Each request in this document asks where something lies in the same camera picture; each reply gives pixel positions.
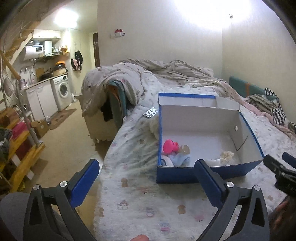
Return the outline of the white fluffy soft toy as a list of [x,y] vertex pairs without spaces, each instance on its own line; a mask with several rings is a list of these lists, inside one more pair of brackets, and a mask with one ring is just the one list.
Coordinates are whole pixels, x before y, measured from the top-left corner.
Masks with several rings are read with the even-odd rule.
[[206,159],[204,161],[209,167],[221,166],[221,160],[219,158],[218,159]]

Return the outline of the pink beige lace scrunchie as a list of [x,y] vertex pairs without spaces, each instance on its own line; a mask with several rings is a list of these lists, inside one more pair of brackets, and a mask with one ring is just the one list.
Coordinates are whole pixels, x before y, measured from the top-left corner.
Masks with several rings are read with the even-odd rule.
[[188,145],[182,145],[182,146],[180,146],[178,152],[182,153],[184,155],[188,155],[188,154],[190,154],[190,148]]

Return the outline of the cream fuzzy soft item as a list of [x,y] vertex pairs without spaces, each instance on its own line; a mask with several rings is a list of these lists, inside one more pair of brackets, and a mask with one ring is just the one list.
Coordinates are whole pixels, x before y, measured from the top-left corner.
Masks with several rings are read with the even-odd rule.
[[220,154],[220,162],[223,165],[231,165],[233,162],[234,153],[231,151],[223,151]]

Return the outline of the light blue soft cloth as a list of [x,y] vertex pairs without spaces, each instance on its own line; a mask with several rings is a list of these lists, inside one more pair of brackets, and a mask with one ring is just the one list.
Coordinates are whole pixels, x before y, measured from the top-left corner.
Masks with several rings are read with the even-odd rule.
[[168,157],[175,167],[187,167],[190,164],[190,154],[177,153]]

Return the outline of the black white striped cloth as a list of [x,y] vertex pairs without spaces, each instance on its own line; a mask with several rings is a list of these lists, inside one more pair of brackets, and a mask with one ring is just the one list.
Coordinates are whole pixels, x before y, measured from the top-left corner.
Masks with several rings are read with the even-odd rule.
[[295,123],[287,118],[280,104],[280,99],[271,89],[265,88],[264,94],[250,95],[247,102],[255,106],[259,111],[269,114],[274,124],[284,126],[295,133]]

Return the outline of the brown cardboard box on floor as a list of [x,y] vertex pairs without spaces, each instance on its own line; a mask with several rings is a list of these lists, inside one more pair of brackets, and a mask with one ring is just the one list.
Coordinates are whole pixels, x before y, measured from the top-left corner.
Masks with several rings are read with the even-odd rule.
[[34,129],[38,138],[42,138],[49,130],[49,125],[46,120],[33,121],[31,127]]

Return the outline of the teal orange cushion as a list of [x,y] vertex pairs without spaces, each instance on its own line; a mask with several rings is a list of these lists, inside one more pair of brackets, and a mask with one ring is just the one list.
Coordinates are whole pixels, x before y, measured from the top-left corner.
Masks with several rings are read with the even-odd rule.
[[229,77],[229,85],[234,88],[236,92],[242,97],[248,97],[254,94],[262,94],[268,100],[276,99],[276,96],[274,95],[266,95],[264,89],[234,76]]

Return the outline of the brown door mat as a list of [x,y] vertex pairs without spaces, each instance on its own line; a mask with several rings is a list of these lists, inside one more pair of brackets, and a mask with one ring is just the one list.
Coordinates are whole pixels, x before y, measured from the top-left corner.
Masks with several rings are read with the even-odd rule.
[[49,129],[54,130],[59,127],[70,115],[72,115],[77,109],[64,109],[60,112],[55,113],[50,120]]

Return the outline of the blue white cardboard box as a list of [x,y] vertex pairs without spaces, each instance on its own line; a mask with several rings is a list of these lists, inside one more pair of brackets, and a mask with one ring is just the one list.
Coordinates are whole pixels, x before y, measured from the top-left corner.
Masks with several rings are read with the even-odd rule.
[[[244,176],[264,153],[236,101],[214,95],[159,93],[158,184],[196,183],[194,164],[218,159],[223,151],[234,153],[231,165],[211,167],[223,179]],[[161,166],[163,144],[171,139],[190,148],[187,167]]]

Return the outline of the white blue plush toy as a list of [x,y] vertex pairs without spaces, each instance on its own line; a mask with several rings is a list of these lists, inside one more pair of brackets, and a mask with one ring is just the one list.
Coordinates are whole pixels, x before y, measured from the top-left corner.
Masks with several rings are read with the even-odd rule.
[[174,167],[174,164],[168,156],[161,155],[161,166]]

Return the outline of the pink rubber duck toy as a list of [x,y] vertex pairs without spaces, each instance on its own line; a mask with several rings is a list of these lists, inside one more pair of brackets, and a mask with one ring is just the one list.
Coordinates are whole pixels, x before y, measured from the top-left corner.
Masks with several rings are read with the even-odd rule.
[[173,152],[177,152],[179,150],[179,144],[177,142],[168,139],[163,144],[163,153],[166,155],[170,155]]

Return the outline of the white kitchen cabinet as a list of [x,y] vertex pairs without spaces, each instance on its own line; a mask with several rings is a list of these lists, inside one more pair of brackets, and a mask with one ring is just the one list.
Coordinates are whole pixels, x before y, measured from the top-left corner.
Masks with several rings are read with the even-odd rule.
[[50,118],[58,111],[49,80],[25,88],[23,94],[35,121]]

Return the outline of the white washing machine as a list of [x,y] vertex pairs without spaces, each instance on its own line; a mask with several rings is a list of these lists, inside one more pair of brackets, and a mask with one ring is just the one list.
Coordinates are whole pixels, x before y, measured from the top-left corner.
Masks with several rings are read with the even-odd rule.
[[58,111],[64,110],[71,103],[71,91],[68,82],[68,74],[56,76],[50,80]]

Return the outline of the silver pill blister pack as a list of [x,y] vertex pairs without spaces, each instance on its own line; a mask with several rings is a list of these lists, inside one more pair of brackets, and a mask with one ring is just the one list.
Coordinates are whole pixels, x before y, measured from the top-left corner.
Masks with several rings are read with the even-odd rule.
[[145,116],[147,118],[152,118],[157,113],[158,113],[158,110],[155,107],[152,107],[152,108],[148,109],[145,113],[143,113],[143,116]]

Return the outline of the teal orange folded clothes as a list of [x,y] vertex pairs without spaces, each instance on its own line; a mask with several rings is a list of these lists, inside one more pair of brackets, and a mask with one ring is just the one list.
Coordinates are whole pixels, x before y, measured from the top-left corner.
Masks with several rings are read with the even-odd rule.
[[105,122],[113,120],[119,130],[123,119],[127,115],[127,97],[123,84],[118,80],[111,80],[107,84],[107,99],[100,108]]

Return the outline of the white water heater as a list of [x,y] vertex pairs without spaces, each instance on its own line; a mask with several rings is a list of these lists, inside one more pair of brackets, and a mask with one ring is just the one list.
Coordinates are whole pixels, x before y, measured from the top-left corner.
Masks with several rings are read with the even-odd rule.
[[44,57],[44,46],[43,45],[30,45],[25,46],[20,53],[20,59],[22,61],[39,59]]

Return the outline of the beige crumpled blanket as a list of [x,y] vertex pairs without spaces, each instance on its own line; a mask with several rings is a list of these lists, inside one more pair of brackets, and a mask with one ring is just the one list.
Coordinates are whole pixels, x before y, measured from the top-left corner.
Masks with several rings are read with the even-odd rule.
[[93,116],[107,100],[107,85],[122,84],[130,104],[156,104],[158,93],[211,94],[231,97],[230,85],[214,77],[213,70],[195,67],[181,60],[168,63],[156,60],[127,59],[89,71],[82,83],[82,115]]

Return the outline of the yellow wooden stair frame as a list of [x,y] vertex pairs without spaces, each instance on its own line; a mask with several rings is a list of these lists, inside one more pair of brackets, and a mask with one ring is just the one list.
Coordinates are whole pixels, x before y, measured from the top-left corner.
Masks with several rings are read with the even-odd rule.
[[31,168],[44,148],[13,108],[1,110],[1,195],[25,188],[24,180],[34,177]]

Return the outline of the clothes hanging on wall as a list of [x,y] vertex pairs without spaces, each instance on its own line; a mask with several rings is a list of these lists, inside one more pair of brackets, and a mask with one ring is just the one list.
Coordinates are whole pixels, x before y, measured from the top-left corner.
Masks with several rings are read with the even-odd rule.
[[71,67],[74,71],[82,70],[83,57],[80,51],[74,53],[74,58],[71,59]]

